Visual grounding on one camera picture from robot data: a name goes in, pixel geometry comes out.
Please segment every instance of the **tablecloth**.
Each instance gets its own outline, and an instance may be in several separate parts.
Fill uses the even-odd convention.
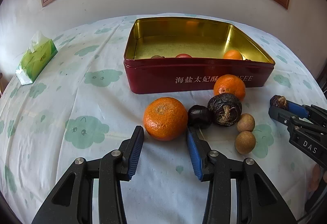
[[[136,125],[142,125],[143,111],[153,100],[174,97],[189,109],[207,105],[213,97],[212,90],[131,92],[123,65],[127,38],[136,19],[152,16],[226,21],[192,14],[123,16],[45,35],[53,36],[58,54],[35,83],[22,86],[16,77],[10,81],[0,99],[0,189],[24,224],[32,222],[74,159],[98,159],[117,149]],[[286,126],[269,118],[269,99],[280,94],[298,104],[327,108],[326,99],[310,72],[280,40],[253,27],[230,23],[259,43],[276,65],[263,87],[246,89],[242,102],[243,113],[255,118],[255,149],[247,155],[236,152],[235,127],[212,125],[203,131],[204,137],[212,149],[228,158],[255,159],[299,218],[313,161],[289,144]],[[145,133],[136,174],[121,186],[129,224],[202,222],[208,182],[201,183],[194,175],[184,136],[160,142]],[[95,224],[99,223],[97,188],[95,180]],[[233,187],[231,223],[236,220],[235,192]]]

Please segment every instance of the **red tomato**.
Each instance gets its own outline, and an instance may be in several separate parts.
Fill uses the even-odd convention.
[[[178,54],[175,58],[192,58],[192,56],[182,53]]]

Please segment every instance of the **white wall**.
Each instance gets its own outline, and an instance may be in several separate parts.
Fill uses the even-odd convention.
[[[0,5],[0,71],[7,80],[36,30],[56,33],[109,17],[177,12],[245,23],[284,42],[316,77],[327,57],[326,0],[4,0]]]

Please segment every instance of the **orange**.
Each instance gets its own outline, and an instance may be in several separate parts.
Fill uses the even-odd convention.
[[[153,138],[173,140],[187,128],[187,111],[177,99],[158,98],[145,109],[143,124]]]
[[[221,93],[231,93],[242,101],[245,97],[245,84],[239,77],[225,74],[217,79],[214,86],[214,95]]]
[[[238,50],[229,50],[224,54],[223,59],[242,60],[243,56]]]

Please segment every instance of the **bolt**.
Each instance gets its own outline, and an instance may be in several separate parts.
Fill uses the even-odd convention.
[[[219,155],[219,152],[218,152],[217,150],[211,150],[211,151],[209,152],[209,155],[210,155],[210,156],[213,156],[213,157],[216,157],[216,156]]]
[[[83,162],[84,162],[84,158],[75,159],[75,164],[77,164],[77,165],[82,164]]]
[[[253,165],[254,164],[254,160],[253,159],[246,159],[245,161],[248,165]]]
[[[121,152],[119,150],[114,150],[111,152],[112,156],[119,156],[121,154]]]

